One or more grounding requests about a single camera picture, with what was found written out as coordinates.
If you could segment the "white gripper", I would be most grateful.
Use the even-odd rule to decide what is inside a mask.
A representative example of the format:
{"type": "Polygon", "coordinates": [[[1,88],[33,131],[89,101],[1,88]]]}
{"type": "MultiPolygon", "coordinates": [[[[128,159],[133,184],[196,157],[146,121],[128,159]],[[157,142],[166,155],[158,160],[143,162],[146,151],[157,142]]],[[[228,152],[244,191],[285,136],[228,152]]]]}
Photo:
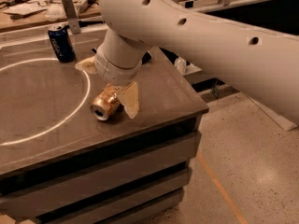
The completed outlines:
{"type": "MultiPolygon", "coordinates": [[[[104,81],[113,85],[125,86],[134,80],[141,67],[141,61],[133,62],[133,65],[133,68],[119,68],[108,60],[100,46],[94,57],[76,63],[75,68],[92,75],[98,73],[104,81]]],[[[138,84],[133,81],[125,87],[120,87],[117,97],[128,117],[133,119],[139,111],[138,84]]]]}

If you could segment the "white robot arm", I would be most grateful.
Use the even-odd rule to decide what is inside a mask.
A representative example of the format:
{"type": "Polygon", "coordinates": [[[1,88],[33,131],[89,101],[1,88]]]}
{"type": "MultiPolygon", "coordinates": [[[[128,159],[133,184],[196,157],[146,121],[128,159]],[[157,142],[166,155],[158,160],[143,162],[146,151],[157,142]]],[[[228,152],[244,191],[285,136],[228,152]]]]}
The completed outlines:
{"type": "Polygon", "coordinates": [[[131,82],[143,55],[176,53],[249,97],[299,123],[299,39],[196,13],[172,0],[100,0],[104,42],[78,70],[115,85],[131,82]]]}

